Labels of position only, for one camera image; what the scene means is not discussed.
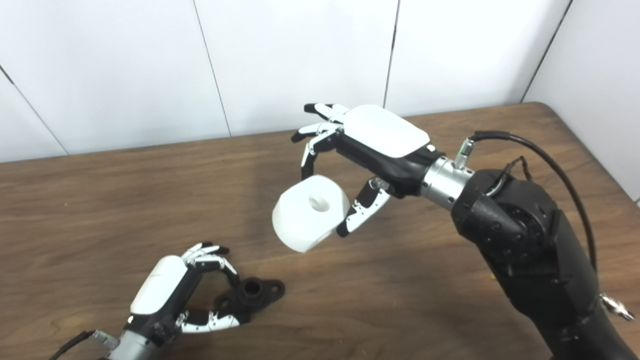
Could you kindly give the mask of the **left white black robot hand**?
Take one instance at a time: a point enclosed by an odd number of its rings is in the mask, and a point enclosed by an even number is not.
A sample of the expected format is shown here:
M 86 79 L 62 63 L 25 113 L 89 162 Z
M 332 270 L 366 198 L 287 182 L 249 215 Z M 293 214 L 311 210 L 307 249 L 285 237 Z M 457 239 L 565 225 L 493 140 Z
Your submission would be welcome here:
M 183 255 L 161 258 L 130 305 L 124 333 L 161 347 L 182 333 L 217 332 L 250 323 L 250 314 L 186 309 L 205 273 L 222 272 L 233 289 L 240 284 L 238 272 L 224 257 L 228 253 L 224 246 L 203 242 Z

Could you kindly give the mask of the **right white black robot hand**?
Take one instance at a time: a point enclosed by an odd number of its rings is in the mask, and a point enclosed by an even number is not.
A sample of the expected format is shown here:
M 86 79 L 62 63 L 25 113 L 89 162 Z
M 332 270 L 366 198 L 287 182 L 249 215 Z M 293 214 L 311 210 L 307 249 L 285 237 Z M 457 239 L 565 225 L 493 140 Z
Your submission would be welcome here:
M 340 104 L 306 104 L 304 111 L 322 122 L 307 125 L 292 136 L 307 140 L 302 153 L 301 178 L 314 174 L 320 153 L 336 151 L 372 173 L 343 221 L 336 227 L 345 238 L 368 221 L 390 198 L 419 197 L 430 166 L 443 156 L 427 132 L 375 104 L 347 108 Z

